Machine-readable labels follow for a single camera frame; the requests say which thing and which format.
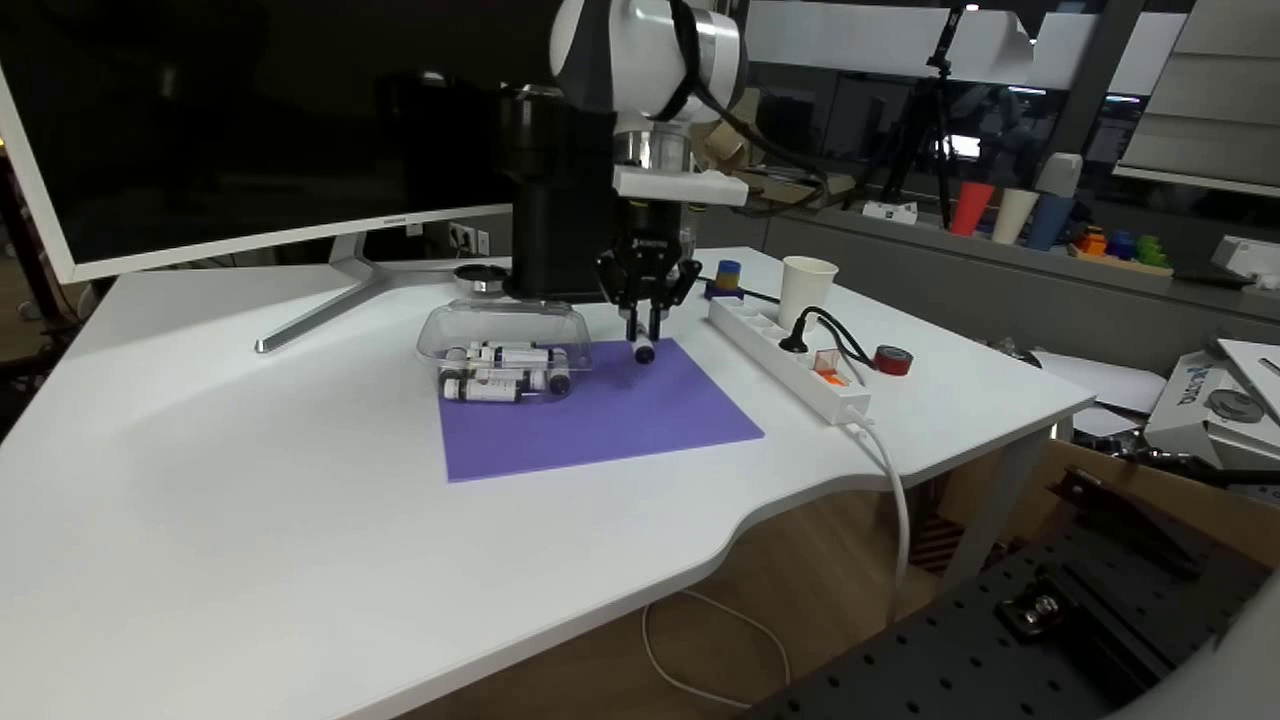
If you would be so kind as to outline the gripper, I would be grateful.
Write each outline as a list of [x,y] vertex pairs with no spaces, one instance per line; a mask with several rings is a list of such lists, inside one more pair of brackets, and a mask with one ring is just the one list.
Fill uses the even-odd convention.
[[703,264],[692,259],[686,206],[675,201],[618,201],[616,252],[596,259],[596,278],[605,299],[625,319],[625,337],[639,337],[641,279],[663,277],[650,297],[646,333],[660,341],[662,322],[689,296]]

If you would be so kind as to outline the clear plastic bowl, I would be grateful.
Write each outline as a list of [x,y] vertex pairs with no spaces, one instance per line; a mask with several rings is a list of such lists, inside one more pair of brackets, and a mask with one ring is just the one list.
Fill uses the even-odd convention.
[[585,319],[570,305],[556,302],[452,301],[429,314],[420,331],[416,352],[431,368],[436,386],[443,354],[454,346],[467,347],[472,342],[534,343],[564,348],[572,364],[572,389],[562,398],[567,398],[594,368],[593,342]]

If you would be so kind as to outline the tall black container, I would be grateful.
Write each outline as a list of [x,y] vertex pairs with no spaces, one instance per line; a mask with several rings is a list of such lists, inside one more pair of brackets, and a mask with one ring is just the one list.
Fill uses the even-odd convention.
[[598,304],[596,260],[614,238],[613,113],[582,111],[548,86],[499,92],[500,170],[515,183],[516,299]]

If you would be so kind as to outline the purple paper mat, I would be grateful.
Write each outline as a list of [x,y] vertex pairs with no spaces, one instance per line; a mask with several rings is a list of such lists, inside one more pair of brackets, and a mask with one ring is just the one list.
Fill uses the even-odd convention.
[[518,402],[440,401],[451,483],[760,439],[765,432],[673,340],[634,361],[596,342],[570,393]]

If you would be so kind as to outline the white power strip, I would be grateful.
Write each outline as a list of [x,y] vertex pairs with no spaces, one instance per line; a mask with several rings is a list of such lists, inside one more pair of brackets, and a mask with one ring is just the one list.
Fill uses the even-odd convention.
[[781,348],[788,331],[765,310],[741,299],[717,297],[710,300],[708,320],[828,424],[867,425],[870,391],[844,355],[836,347],[820,347],[817,333],[804,337],[806,352]]

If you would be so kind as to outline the white paper cup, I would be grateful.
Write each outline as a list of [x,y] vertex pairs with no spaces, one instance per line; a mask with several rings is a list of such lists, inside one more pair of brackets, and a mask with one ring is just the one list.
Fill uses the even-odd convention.
[[808,307],[823,307],[838,266],[827,260],[791,255],[782,259],[778,325],[791,331]]

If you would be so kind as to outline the heap of small bottles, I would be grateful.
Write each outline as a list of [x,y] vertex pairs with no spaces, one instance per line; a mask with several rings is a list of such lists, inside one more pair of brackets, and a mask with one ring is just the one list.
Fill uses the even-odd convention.
[[557,400],[572,389],[572,364],[562,347],[472,342],[443,354],[436,388],[442,400],[454,404]]

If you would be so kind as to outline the pile of cardboard boxes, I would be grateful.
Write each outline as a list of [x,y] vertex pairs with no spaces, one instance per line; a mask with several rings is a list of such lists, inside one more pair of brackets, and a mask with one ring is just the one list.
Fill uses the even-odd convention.
[[748,184],[748,201],[730,210],[751,219],[791,210],[820,210],[849,200],[855,179],[829,173],[765,137],[765,110],[792,102],[763,88],[748,88],[731,106],[730,120],[692,128],[692,158],[701,170],[718,170]]

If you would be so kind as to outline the red cup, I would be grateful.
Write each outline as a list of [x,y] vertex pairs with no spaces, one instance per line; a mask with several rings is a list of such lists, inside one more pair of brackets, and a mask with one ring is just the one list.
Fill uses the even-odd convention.
[[961,183],[954,214],[948,224],[948,232],[961,237],[970,237],[975,232],[982,217],[986,214],[988,202],[995,193],[995,187],[977,181],[964,181]]

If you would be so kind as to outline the cream cup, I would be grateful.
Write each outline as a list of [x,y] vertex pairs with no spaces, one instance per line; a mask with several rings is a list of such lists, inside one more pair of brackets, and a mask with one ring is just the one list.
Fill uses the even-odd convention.
[[1004,190],[991,240],[1001,245],[1018,243],[1039,199],[1041,195],[1036,191]]

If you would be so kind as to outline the blue cup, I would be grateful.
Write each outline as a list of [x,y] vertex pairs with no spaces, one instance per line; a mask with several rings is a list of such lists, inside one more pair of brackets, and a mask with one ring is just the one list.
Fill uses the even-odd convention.
[[1074,196],[1042,193],[1030,214],[1023,246],[1037,251],[1050,251],[1070,222],[1076,200]]

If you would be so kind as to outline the white upturned cup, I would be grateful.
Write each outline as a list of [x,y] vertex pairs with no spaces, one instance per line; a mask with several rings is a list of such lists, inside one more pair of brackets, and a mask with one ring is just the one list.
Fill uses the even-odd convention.
[[1074,152],[1053,152],[1036,178],[1034,191],[1057,197],[1073,197],[1080,182],[1084,159]]

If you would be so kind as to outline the white monitor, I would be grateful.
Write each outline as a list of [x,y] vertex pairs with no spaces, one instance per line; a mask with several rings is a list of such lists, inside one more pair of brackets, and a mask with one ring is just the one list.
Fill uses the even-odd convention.
[[562,0],[0,0],[0,138],[81,283],[509,213]]

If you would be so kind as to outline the sheets of white paper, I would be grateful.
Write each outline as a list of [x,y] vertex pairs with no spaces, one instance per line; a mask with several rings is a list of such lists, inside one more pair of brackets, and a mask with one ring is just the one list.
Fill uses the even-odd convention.
[[1094,402],[1071,419],[1073,429],[1084,436],[1101,438],[1139,429],[1167,384],[1166,378],[1147,370],[1043,350],[1030,355],[1047,373],[1094,395]]

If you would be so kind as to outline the colourful toy blocks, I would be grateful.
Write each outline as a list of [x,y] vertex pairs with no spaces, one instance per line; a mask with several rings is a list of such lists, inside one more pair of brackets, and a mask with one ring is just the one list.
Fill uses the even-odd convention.
[[1174,269],[1167,254],[1155,234],[1133,234],[1128,231],[1105,231],[1100,225],[1087,225],[1066,245],[1071,258],[1087,263],[1172,277]]

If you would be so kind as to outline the black perforated board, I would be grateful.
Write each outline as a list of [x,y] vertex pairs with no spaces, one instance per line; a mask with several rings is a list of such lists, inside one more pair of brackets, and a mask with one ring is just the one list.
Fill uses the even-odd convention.
[[1100,720],[1215,644],[1270,577],[1080,468],[1052,492],[1057,530],[741,720]]

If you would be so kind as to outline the stack of white boxes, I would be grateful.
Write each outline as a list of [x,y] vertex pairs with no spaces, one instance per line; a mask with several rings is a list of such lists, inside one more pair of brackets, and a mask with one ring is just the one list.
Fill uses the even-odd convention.
[[1143,437],[1219,470],[1280,471],[1280,345],[1219,340],[1181,356]]

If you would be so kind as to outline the white device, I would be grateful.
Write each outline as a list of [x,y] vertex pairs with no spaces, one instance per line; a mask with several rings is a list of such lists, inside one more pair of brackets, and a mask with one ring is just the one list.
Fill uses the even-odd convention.
[[1225,234],[1211,263],[1245,277],[1260,290],[1280,291],[1280,243]]

